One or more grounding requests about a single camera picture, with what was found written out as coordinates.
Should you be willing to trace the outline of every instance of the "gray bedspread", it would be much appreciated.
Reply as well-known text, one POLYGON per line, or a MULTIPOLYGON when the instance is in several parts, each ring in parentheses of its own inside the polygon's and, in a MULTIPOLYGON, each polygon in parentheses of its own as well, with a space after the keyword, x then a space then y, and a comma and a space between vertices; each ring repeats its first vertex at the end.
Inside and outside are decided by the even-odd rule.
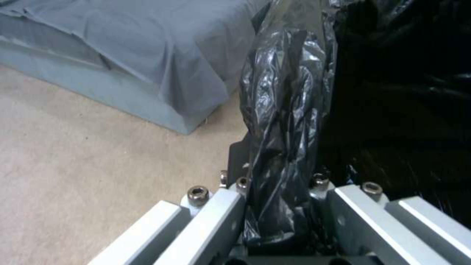
POLYGON ((185 115, 229 98, 268 0, 14 0, 0 13, 73 34, 185 115))

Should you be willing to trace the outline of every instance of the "metal bracket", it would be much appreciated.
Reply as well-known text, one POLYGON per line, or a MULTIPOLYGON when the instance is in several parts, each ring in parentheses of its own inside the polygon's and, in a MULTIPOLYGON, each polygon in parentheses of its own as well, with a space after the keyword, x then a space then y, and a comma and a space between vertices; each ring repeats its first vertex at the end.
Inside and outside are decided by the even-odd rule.
POLYGON ((238 192, 219 189, 155 264, 222 263, 240 234, 244 207, 238 192))
POLYGON ((374 252, 388 264, 448 264, 357 186, 331 190, 327 201, 345 254, 374 252))
POLYGON ((386 210, 452 264, 471 264, 471 232, 420 197, 400 199, 386 210))
POLYGON ((187 208, 159 201, 89 265, 152 264, 190 220, 187 208))

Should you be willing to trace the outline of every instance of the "bed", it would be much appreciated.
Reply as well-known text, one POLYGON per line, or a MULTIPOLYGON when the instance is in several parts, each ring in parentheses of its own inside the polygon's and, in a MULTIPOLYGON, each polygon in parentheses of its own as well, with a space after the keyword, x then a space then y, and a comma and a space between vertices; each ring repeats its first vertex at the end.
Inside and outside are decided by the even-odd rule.
POLYGON ((228 100, 268 0, 0 0, 0 64, 179 133, 228 100))

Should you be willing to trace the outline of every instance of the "garbage bag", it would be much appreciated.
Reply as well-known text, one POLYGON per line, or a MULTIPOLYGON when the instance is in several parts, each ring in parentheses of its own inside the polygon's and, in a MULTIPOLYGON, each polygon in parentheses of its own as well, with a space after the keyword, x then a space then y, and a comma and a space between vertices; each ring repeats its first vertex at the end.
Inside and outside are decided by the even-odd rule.
POLYGON ((336 13, 317 171, 421 196, 471 228, 471 1, 356 1, 336 13))
POLYGON ((328 0, 273 1, 243 68, 240 109, 252 140, 243 239, 251 253, 300 253, 320 225, 309 178, 332 96, 333 12, 328 0))

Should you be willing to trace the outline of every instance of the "floor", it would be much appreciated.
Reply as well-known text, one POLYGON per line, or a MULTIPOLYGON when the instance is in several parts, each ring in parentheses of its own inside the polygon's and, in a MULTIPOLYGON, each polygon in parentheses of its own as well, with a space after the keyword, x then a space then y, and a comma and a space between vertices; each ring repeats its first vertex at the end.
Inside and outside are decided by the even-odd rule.
POLYGON ((84 264, 159 200, 215 191, 234 95, 189 136, 0 66, 2 264, 84 264))

